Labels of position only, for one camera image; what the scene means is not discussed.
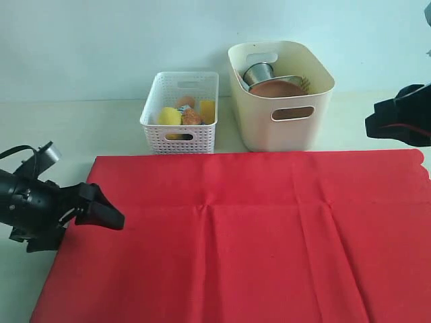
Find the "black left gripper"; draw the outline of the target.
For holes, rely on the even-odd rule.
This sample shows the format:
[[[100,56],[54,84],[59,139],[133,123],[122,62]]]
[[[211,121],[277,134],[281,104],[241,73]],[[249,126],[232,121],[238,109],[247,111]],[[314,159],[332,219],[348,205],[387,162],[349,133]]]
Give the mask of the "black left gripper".
[[[58,250],[65,224],[74,217],[76,225],[113,230],[125,225],[125,216],[97,184],[60,188],[1,170],[1,223],[11,227],[10,240],[27,243],[27,253]]]

